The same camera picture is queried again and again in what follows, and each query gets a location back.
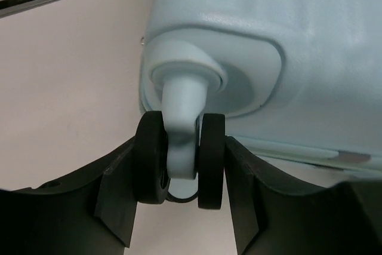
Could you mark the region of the light blue hard-shell suitcase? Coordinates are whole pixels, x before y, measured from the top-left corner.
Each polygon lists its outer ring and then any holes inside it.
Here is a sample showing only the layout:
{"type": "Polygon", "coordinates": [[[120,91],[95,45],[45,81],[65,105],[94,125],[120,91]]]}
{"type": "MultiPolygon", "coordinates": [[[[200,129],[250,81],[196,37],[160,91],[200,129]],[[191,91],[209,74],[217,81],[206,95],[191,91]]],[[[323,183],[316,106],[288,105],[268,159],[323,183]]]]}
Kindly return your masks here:
{"type": "Polygon", "coordinates": [[[381,0],[153,0],[140,101],[170,137],[170,195],[198,190],[202,117],[264,159],[381,176],[381,0]]]}

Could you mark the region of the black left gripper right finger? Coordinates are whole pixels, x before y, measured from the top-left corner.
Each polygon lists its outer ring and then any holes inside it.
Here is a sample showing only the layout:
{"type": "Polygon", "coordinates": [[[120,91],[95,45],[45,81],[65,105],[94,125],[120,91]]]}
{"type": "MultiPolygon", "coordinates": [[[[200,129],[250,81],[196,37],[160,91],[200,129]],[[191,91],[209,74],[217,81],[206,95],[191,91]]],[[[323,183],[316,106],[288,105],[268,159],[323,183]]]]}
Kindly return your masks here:
{"type": "Polygon", "coordinates": [[[380,254],[381,181],[323,188],[226,138],[225,172],[239,254],[380,254]]]}

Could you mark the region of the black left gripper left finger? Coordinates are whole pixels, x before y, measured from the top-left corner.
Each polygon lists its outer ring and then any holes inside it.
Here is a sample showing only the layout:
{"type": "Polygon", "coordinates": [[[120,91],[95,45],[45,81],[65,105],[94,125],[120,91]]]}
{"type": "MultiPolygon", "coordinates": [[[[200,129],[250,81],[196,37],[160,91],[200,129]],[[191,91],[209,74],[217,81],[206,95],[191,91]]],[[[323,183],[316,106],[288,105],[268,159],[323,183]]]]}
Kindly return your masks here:
{"type": "Polygon", "coordinates": [[[1,190],[1,254],[123,254],[137,208],[133,143],[36,189],[1,190]]]}

